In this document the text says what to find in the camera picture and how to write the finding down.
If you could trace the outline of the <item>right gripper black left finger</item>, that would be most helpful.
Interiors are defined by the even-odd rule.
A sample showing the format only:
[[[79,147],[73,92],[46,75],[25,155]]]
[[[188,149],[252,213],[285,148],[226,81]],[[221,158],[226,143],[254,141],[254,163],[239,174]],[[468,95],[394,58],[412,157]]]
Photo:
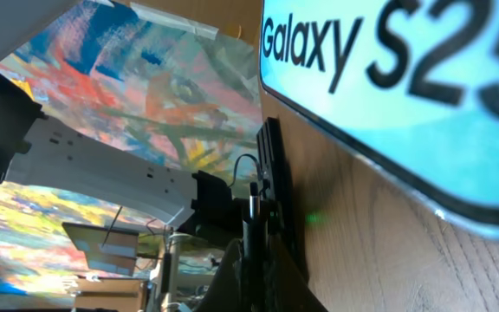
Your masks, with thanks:
[[[230,241],[218,270],[195,312],[247,312],[249,265],[243,241]]]

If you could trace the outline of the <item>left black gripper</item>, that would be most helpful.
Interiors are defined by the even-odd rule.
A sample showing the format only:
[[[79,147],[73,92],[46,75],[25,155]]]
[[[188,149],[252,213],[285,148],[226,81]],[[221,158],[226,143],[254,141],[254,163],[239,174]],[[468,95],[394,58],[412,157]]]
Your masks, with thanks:
[[[301,242],[280,121],[268,117],[256,138],[259,178],[250,185],[249,252],[260,263],[269,236],[279,235],[299,269]]]

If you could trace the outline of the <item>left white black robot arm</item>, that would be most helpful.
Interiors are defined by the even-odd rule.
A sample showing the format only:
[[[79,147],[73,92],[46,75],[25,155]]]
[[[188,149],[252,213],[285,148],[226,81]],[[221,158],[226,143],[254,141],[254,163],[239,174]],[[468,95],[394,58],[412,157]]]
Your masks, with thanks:
[[[4,181],[80,193],[147,213],[186,233],[203,226],[214,244],[242,203],[217,176],[159,166],[75,131],[0,74]]]

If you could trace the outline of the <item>blue screen Galaxy smartphone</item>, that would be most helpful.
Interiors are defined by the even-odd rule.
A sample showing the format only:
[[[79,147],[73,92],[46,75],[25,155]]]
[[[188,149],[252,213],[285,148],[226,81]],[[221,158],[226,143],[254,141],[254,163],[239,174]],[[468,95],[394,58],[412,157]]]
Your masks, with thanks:
[[[263,89],[499,240],[499,0],[264,0]]]

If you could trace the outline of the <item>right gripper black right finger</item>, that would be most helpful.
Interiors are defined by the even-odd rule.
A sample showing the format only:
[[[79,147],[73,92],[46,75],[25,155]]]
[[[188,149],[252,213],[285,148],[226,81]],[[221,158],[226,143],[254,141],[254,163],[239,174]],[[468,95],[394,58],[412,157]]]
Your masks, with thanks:
[[[282,238],[269,236],[264,269],[265,310],[269,312],[327,312],[308,288]]]

